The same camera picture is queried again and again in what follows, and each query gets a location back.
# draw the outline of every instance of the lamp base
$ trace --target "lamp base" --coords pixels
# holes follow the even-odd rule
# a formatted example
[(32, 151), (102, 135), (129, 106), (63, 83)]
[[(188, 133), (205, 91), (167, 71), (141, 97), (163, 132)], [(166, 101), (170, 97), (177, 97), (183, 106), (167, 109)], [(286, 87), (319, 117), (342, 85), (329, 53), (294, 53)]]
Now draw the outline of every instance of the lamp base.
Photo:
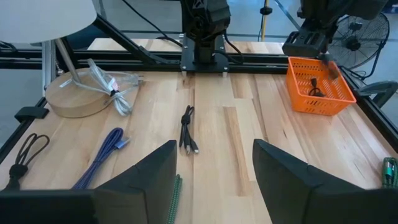
[[(77, 72), (88, 71), (88, 68), (77, 70)], [(81, 76), (80, 80), (84, 85), (100, 88), (89, 75)], [(77, 86), (68, 72), (50, 83), (45, 91), (45, 98), (57, 115), (66, 118), (81, 118), (106, 108), (109, 105), (107, 101), (110, 96)]]

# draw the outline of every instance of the floor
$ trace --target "floor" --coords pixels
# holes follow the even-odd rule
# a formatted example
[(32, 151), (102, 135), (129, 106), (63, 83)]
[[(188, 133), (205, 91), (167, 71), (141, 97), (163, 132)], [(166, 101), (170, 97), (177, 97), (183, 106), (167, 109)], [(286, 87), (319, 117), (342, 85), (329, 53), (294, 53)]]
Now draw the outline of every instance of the floor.
[[(181, 10), (179, 1), (164, 0), (128, 0), (139, 12), (160, 27), (171, 37), (178, 37), (181, 29)], [(148, 23), (132, 12), (122, 0), (93, 0), (96, 10), (118, 29), (131, 38), (156, 38), (159, 34)], [(269, 0), (273, 8), (267, 16), (266, 42), (284, 42), (286, 37), (297, 30), (302, 19), (296, 16), (299, 0)], [(260, 29), (261, 15), (259, 9), (263, 0), (228, 0), (231, 10), (231, 25), (228, 34), (231, 40), (257, 41)], [(366, 80), (373, 83), (384, 80), (397, 80), (397, 69), (393, 67), (396, 58), (394, 50), (398, 48), (398, 14), (387, 15), (391, 33), (389, 41), (381, 52), (375, 74)], [(370, 72), (372, 62), (368, 62), (358, 70)], [(41, 71), (38, 70), (0, 70), (0, 146), (16, 129), (18, 122), (13, 118), (23, 106), (35, 105), (41, 97)], [(382, 110), (398, 125), (398, 95), (383, 106)]]

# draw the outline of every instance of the black usb cable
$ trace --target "black usb cable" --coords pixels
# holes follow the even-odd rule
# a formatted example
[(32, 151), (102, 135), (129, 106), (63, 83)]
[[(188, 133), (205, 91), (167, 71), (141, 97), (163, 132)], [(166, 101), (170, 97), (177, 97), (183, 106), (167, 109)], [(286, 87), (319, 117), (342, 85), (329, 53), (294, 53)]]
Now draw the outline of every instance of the black usb cable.
[(193, 113), (193, 110), (195, 108), (193, 106), (188, 105), (187, 109), (185, 110), (185, 114), (182, 115), (181, 118), (181, 135), (180, 135), (180, 147), (182, 146), (182, 143), (184, 143), (184, 148), (187, 150), (187, 154), (190, 153), (191, 149), (195, 151), (195, 153), (199, 153), (199, 148), (196, 144), (196, 142), (192, 139), (189, 129), (188, 129), (188, 124), (191, 123), (191, 115)]

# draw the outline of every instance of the black fan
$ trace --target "black fan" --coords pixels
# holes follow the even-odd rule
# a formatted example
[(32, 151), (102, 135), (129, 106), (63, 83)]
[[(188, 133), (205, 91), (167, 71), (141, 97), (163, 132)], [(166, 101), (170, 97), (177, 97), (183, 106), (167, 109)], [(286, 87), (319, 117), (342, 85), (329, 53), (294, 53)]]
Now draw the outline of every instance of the black fan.
[(328, 50), (339, 66), (353, 69), (377, 56), (376, 66), (389, 33), (389, 21), (382, 13), (370, 21), (346, 16), (338, 22), (338, 29)]

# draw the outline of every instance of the lamp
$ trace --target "lamp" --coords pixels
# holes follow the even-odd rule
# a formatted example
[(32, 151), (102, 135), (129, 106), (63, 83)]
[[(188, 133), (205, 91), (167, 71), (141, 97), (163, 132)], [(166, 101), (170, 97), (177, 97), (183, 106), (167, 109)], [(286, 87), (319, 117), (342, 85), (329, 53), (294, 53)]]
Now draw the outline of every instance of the lamp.
[(36, 43), (54, 40), (69, 72), (56, 78), (45, 97), (60, 116), (77, 118), (107, 107), (107, 94), (86, 90), (77, 84), (98, 86), (89, 75), (79, 77), (61, 37), (92, 24), (96, 19), (92, 0), (12, 0), (0, 7), (0, 40)]

